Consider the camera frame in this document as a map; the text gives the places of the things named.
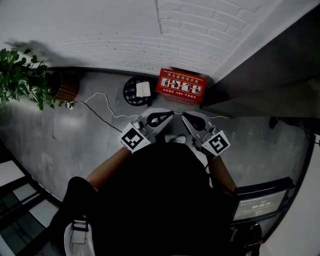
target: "forearm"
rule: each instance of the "forearm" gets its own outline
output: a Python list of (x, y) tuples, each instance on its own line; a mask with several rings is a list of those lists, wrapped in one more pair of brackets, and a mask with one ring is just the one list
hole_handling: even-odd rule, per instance
[[(230, 189), (232, 192), (236, 189), (236, 184), (234, 180), (232, 179), (230, 173), (228, 172), (223, 160), (220, 156), (218, 156), (215, 159), (208, 159), (208, 167), (210, 171), (210, 175), (221, 182), (223, 185), (225, 185), (228, 189)], [(220, 192), (225, 193), (223, 189), (220, 187), (217, 188)]]
[(121, 148), (113, 156), (100, 164), (93, 172), (89, 174), (86, 180), (96, 189), (101, 189), (110, 178), (120, 169), (120, 167), (129, 159), (131, 153), (126, 148)]

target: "plant pot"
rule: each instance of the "plant pot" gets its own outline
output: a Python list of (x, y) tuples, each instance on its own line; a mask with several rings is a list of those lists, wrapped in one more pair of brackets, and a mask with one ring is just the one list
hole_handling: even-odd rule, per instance
[(78, 95), (79, 80), (75, 76), (54, 72), (51, 75), (50, 83), (57, 101), (73, 102)]

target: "red fire extinguisher box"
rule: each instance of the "red fire extinguisher box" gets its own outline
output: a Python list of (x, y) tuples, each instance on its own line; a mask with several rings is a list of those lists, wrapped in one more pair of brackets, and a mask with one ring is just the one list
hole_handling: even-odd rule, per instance
[(168, 101), (193, 106), (202, 102), (206, 84), (201, 76), (162, 68), (156, 91)]

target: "concrete floor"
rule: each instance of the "concrete floor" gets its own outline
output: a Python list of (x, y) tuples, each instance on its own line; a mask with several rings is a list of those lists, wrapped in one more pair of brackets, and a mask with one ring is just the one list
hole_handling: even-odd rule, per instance
[[(131, 106), (123, 97), (123, 86), (130, 78), (117, 74), (84, 73), (77, 100), (85, 101), (94, 93), (103, 92), (108, 96), (109, 106), (116, 115), (141, 114), (146, 106)], [(103, 95), (96, 95), (87, 103), (120, 130), (131, 121), (126, 117), (114, 118), (107, 109)], [(176, 112), (191, 109), (168, 102), (161, 95), (157, 96), (152, 106)], [(63, 199), (70, 178), (86, 178), (122, 146), (118, 141), (119, 132), (79, 103), (73, 110), (56, 104), (55, 109), (46, 106), (40, 111), (34, 102), (11, 101), (0, 117), (0, 138), (4, 144), (33, 178), (59, 199)], [(269, 118), (266, 117), (219, 117), (213, 119), (213, 123), (224, 131), (231, 143), (221, 157), (237, 186), (287, 176), (293, 181), (297, 180), (308, 146), (301, 129), (279, 123), (271, 130)], [(167, 132), (188, 134), (180, 115), (175, 115)], [(191, 145), (190, 136), (187, 144)], [(194, 148), (192, 150), (206, 165), (203, 154)]]

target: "potted plant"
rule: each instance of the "potted plant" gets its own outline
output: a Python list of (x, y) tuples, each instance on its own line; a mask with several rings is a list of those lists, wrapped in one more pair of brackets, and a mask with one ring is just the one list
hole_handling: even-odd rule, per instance
[(3, 108), (10, 99), (19, 101), (22, 97), (37, 103), (40, 110), (44, 109), (44, 103), (54, 109), (56, 99), (60, 100), (59, 106), (73, 107), (72, 101), (79, 87), (65, 82), (66, 79), (58, 72), (47, 72), (44, 61), (39, 61), (30, 49), (24, 54), (31, 55), (29, 63), (25, 57), (19, 60), (16, 50), (0, 51), (0, 107)]

